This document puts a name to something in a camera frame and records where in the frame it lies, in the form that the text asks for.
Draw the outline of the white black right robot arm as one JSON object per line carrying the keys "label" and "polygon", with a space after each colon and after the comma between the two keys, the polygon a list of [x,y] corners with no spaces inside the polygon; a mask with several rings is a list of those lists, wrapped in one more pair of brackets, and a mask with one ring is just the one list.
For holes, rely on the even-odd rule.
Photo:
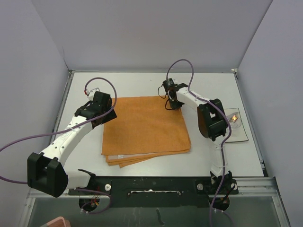
{"label": "white black right robot arm", "polygon": [[176,84],[173,79],[163,81],[165,93],[172,110],[187,105],[197,113],[198,128],[202,136],[209,140],[211,174],[215,176],[210,182],[216,193],[226,190],[228,184],[222,177],[227,174],[224,143],[231,134],[223,105],[219,99],[208,99],[189,90],[188,85]]}

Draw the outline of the clear drinking glass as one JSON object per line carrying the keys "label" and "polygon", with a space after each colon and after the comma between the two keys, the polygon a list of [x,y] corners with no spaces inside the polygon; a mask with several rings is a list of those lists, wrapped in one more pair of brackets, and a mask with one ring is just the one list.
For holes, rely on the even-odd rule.
{"label": "clear drinking glass", "polygon": [[[238,119],[236,121],[232,121],[231,118],[236,115]],[[227,116],[227,119],[229,120],[229,123],[231,125],[232,131],[240,131],[240,128],[242,126],[242,120],[239,112],[233,112],[232,114]]]}

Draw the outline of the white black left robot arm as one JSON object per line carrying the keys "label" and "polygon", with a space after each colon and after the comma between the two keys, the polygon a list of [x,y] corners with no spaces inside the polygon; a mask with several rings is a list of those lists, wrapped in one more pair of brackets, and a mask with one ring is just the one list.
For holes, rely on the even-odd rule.
{"label": "white black left robot arm", "polygon": [[96,182],[93,173],[78,169],[65,171],[64,165],[80,141],[94,128],[117,117],[109,94],[94,91],[89,101],[78,108],[72,117],[67,132],[59,135],[40,153],[32,153],[27,159],[27,184],[53,197],[59,197],[65,190],[80,188],[85,194],[92,194]]}

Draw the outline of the orange cloth napkin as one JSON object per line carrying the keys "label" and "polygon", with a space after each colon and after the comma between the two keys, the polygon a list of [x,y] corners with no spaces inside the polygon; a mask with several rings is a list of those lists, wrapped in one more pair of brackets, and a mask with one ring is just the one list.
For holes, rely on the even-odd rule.
{"label": "orange cloth napkin", "polygon": [[104,124],[102,155],[120,168],[157,156],[187,153],[191,141],[182,111],[157,96],[118,98],[117,118]]}

